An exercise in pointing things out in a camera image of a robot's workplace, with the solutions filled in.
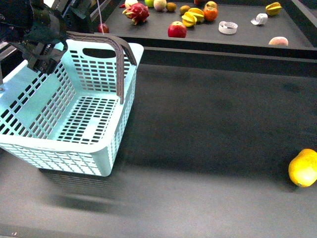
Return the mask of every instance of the apple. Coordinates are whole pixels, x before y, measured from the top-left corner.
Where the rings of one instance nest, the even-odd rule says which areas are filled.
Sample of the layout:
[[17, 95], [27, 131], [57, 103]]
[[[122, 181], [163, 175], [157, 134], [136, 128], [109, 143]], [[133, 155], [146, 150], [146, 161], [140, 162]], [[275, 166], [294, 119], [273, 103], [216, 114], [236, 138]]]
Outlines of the apple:
[[268, 44], [274, 46], [288, 46], [288, 40], [285, 37], [277, 36], [272, 38]]
[[187, 34], [186, 26], [180, 21], [174, 21], [167, 30], [168, 37], [185, 38]]
[[148, 7], [154, 7], [154, 0], [145, 0], [145, 5]]
[[213, 7], [213, 8], [218, 8], [217, 3], [214, 1], [209, 1], [206, 3], [205, 7]]
[[104, 33], [109, 33], [109, 27], [107, 26], [106, 23], [99, 24], [98, 26], [98, 32], [102, 33], [104, 30]]

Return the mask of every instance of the black tray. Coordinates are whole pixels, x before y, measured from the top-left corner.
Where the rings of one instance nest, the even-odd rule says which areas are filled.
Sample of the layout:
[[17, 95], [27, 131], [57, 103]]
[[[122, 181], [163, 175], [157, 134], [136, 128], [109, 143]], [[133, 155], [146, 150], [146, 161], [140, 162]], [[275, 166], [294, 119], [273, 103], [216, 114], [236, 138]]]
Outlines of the black tray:
[[[142, 63], [316, 76], [317, 19], [298, 0], [280, 1], [282, 11], [278, 16], [270, 17], [265, 26], [254, 26], [250, 21], [258, 13], [264, 13], [265, 6], [272, 1], [216, 2], [219, 15], [215, 22], [188, 28], [185, 39], [169, 38], [167, 29], [171, 22], [181, 21], [180, 6], [194, 7], [192, 1], [178, 0], [175, 13], [150, 8], [147, 22], [137, 26], [122, 15], [124, 9], [119, 6], [124, 1], [105, 1], [102, 16], [111, 34], [146, 48]], [[93, 19], [96, 29], [100, 22], [96, 13]], [[223, 35], [218, 31], [219, 22], [223, 20], [239, 25], [235, 35]], [[289, 46], [268, 45], [275, 36], [285, 36]]]

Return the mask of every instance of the red apple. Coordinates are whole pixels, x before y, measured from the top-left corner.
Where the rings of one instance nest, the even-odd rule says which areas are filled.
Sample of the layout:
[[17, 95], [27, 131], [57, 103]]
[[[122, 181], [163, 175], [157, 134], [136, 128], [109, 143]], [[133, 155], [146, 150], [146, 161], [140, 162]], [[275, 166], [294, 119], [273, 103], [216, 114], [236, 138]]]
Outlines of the red apple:
[[98, 32], [102, 33], [103, 30], [104, 30], [104, 33], [109, 33], [109, 27], [107, 26], [106, 23], [98, 25]]
[[167, 30], [168, 37], [185, 38], [187, 34], [186, 26], [180, 21], [174, 21]]

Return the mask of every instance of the white tape roll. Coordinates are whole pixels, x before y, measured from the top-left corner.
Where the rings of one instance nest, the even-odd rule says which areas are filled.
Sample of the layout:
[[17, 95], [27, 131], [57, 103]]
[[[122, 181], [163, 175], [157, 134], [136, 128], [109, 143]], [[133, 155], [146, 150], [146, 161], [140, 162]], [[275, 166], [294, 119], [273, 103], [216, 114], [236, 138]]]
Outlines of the white tape roll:
[[264, 25], [267, 22], [267, 14], [265, 13], [260, 13], [257, 15], [256, 18], [251, 20], [251, 23], [253, 25]]
[[219, 31], [226, 35], [232, 35], [237, 32], [238, 25], [230, 21], [221, 21], [219, 23]]

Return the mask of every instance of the kiwi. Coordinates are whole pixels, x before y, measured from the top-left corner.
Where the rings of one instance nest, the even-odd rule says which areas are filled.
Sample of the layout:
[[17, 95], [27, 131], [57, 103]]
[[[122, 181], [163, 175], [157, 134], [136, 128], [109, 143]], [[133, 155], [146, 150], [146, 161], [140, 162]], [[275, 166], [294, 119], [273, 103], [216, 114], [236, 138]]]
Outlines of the kiwi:
[[184, 6], [181, 6], [181, 8], [179, 9], [179, 12], [181, 15], [184, 15], [185, 12], [187, 12], [189, 9], [190, 9], [190, 6], [184, 5]]
[[166, 9], [167, 9], [167, 11], [174, 12], [174, 11], [176, 10], [176, 4], [173, 3], [173, 2], [169, 2], [169, 3], [166, 5]]

